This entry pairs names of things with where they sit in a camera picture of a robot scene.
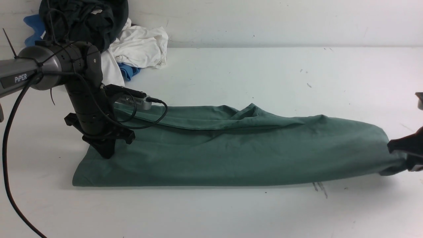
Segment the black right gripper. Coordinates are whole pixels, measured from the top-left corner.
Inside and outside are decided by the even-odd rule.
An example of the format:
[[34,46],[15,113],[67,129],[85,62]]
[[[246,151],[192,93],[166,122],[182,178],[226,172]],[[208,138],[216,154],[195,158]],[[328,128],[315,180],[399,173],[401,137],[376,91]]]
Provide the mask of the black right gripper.
[[390,140],[387,148],[390,153],[400,152],[406,155],[405,165],[409,172],[423,170],[423,128],[406,137]]

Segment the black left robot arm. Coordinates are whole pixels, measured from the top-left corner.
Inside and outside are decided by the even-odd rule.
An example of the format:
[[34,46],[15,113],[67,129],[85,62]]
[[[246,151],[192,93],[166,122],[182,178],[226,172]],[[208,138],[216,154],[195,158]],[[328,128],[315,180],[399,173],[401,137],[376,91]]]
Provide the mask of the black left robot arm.
[[0,95],[3,98],[29,87],[45,91],[64,85],[74,109],[65,123],[109,159],[115,142],[131,144],[135,133],[117,122],[113,110],[115,101],[128,90],[104,85],[102,80],[101,56],[91,43],[39,41],[13,59],[1,61]]

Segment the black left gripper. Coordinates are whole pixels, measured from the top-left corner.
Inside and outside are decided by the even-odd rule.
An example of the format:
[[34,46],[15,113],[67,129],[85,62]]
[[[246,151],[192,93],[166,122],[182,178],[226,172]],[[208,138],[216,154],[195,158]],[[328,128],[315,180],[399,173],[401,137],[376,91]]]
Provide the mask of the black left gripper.
[[73,126],[83,134],[88,142],[105,159],[115,153],[115,144],[121,140],[131,144],[135,140],[135,132],[110,123],[99,113],[70,113],[64,118],[68,126]]

